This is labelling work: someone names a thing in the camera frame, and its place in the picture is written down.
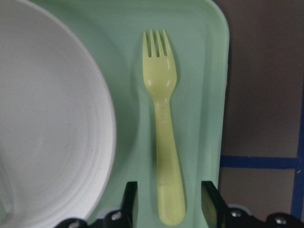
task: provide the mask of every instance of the screw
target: screw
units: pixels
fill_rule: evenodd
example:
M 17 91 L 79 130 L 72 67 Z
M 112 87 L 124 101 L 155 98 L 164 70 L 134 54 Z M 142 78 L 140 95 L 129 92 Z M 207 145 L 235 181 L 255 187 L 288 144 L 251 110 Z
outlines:
M 232 210 L 231 211 L 231 215 L 233 216 L 233 217 L 235 217 L 235 218 L 239 218 L 239 217 L 241 217 L 242 216 L 242 212 L 240 211 L 240 210 Z
M 276 222 L 277 224 L 283 224 L 283 225 L 286 225 L 286 223 L 287 223 L 286 219 L 283 218 L 283 217 L 276 217 L 276 218 L 275 218 L 275 222 Z
M 120 211 L 118 211 L 117 213 L 115 213 L 115 214 L 113 214 L 113 215 L 111 216 L 111 219 L 112 219 L 113 221 L 115 221 L 115 220 L 120 219 L 121 217 L 122 217 L 122 213 L 121 213 Z
M 75 222 L 72 222 L 68 228 L 79 228 L 80 227 L 80 222 L 79 221 L 75 221 Z

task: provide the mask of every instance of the plastic fork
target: plastic fork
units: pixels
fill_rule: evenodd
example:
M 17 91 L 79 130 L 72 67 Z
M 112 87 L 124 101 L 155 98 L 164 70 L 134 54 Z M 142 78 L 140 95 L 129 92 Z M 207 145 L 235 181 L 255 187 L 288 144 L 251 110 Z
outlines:
M 156 31 L 157 49 L 150 30 L 151 55 L 144 32 L 142 67 L 143 81 L 155 109 L 159 216 L 164 224 L 174 226 L 185 217 L 185 198 L 170 111 L 170 99 L 177 81 L 176 66 L 166 31 L 163 29 L 162 32 L 166 53 L 159 31 Z

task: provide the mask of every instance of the green tray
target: green tray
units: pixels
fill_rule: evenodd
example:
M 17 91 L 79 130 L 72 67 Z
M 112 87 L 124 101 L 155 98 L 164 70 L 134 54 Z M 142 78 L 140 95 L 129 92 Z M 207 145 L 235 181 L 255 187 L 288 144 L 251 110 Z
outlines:
M 229 31 L 210 0 L 34 0 L 80 38 L 108 83 L 116 112 L 111 178 L 91 215 L 119 207 L 126 182 L 138 182 L 135 227 L 162 228 L 156 194 L 152 99 L 143 84 L 143 31 L 165 28 L 178 73 L 171 112 L 187 214 L 178 228 L 206 228 L 200 182 L 218 182 Z

